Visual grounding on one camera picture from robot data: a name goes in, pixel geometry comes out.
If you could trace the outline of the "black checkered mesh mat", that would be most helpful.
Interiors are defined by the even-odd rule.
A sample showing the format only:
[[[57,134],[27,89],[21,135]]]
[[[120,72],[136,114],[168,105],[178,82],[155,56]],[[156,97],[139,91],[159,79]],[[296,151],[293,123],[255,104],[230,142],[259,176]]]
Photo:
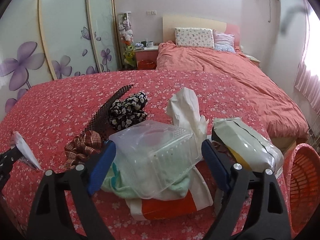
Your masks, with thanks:
[[[117,90],[93,115],[88,125],[83,130],[83,133],[86,131],[95,131],[97,133],[102,133],[107,129],[109,125],[109,112],[113,103],[120,99],[125,93],[127,93],[133,85],[125,85]]]

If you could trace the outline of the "orange plastic laundry basket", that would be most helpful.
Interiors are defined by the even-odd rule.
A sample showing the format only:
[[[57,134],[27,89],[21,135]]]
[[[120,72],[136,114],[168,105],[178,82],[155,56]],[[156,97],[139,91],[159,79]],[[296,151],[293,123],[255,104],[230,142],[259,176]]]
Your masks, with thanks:
[[[283,175],[289,200],[291,235],[294,238],[319,205],[319,154],[306,143],[297,145],[284,159]]]

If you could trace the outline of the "right bedside table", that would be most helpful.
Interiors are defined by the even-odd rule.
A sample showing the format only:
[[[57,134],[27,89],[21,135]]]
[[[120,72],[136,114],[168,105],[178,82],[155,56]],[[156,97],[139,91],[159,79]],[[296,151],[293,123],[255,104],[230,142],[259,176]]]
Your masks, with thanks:
[[[249,54],[245,54],[245,56],[246,56],[254,65],[256,65],[258,68],[260,67],[260,60],[256,59],[255,57],[253,57],[252,55],[249,55]]]

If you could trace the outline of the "crumpled white tissue paper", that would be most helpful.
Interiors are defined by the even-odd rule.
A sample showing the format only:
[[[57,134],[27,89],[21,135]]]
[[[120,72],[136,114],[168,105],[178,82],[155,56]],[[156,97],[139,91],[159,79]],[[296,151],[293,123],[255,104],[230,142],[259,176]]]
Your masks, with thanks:
[[[192,131],[197,152],[201,154],[201,145],[207,138],[209,120],[200,114],[199,101],[192,89],[183,87],[168,101],[166,114],[171,117],[173,125]]]

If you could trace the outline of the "green plush toy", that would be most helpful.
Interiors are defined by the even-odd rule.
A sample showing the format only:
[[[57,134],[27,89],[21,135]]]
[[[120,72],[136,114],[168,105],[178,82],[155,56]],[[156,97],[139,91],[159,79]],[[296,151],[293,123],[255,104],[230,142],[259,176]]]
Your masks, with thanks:
[[[133,45],[129,45],[125,48],[125,51],[123,53],[124,55],[124,62],[135,68],[136,67],[136,58],[135,58],[135,48]]]

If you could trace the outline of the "light green cloth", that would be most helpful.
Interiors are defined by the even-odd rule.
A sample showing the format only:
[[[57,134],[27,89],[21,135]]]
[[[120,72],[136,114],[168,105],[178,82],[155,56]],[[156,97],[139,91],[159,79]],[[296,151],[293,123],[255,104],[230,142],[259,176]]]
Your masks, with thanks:
[[[174,182],[167,189],[155,195],[153,198],[162,201],[184,198],[188,193],[190,182],[192,180],[190,174],[191,172]],[[112,192],[123,199],[140,198],[130,185],[123,182],[121,172],[115,163],[112,163],[100,188],[105,192]]]

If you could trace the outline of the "pink bedside table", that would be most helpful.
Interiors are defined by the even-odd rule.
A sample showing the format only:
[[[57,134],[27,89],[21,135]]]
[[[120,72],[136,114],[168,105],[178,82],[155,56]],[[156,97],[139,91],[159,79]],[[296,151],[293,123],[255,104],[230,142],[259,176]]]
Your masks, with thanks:
[[[152,60],[156,63],[157,66],[158,46],[136,50],[135,56],[137,62],[141,60]]]

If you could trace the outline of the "red small bin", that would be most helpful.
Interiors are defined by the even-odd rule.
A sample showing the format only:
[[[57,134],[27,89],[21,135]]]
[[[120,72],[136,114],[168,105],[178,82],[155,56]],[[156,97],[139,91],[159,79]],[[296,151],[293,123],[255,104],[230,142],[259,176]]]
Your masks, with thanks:
[[[138,70],[153,70],[156,68],[156,63],[152,60],[141,60],[137,63]]]

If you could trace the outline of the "silver snack bag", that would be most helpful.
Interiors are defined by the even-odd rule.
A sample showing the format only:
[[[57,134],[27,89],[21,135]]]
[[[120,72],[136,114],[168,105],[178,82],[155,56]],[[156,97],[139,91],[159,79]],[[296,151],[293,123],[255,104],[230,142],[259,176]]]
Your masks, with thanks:
[[[241,118],[215,118],[212,135],[217,136],[246,169],[263,172],[269,168],[277,178],[282,174],[284,156],[280,149]]]

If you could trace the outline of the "wardrobe with purple flowers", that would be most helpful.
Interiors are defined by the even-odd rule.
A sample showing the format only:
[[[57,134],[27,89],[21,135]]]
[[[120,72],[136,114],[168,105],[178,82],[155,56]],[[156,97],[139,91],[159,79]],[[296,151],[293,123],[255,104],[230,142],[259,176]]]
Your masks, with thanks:
[[[1,0],[1,116],[35,85],[119,68],[114,0]]]

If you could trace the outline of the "clear plastic food container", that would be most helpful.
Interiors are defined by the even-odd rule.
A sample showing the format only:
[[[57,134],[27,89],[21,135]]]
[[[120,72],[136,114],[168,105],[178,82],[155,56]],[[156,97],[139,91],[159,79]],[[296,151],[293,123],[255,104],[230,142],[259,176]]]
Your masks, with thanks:
[[[146,120],[114,133],[114,163],[140,199],[153,197],[181,179],[201,160],[191,130]]]

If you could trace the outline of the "plush toy hanging organizer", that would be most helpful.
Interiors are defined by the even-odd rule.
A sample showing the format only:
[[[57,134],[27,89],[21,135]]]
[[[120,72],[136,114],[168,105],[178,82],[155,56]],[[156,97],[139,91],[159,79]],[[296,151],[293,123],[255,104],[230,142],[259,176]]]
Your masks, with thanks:
[[[127,46],[133,44],[133,31],[131,24],[131,12],[119,13],[117,16],[117,28],[120,41]]]

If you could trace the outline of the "white wall socket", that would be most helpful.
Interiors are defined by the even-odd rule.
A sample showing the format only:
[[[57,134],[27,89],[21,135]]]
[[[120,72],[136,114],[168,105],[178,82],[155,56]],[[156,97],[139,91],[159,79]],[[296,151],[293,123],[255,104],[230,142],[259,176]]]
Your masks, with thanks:
[[[146,12],[147,15],[157,15],[157,11],[155,10],[150,10]]]

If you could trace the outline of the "pink striped pillow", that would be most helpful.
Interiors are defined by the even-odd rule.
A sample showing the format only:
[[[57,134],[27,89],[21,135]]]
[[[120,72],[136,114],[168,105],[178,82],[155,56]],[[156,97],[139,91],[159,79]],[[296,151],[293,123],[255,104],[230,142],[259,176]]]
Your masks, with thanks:
[[[235,54],[234,44],[235,44],[234,35],[214,31],[214,49],[215,50]]]

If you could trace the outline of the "orange white paper cup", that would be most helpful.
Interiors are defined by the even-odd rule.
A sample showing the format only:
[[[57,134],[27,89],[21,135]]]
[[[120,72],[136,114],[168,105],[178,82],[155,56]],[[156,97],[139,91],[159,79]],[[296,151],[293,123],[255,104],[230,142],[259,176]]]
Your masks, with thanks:
[[[169,219],[188,215],[213,205],[210,190],[196,167],[191,170],[191,184],[187,195],[177,200],[129,199],[131,216],[137,221]]]

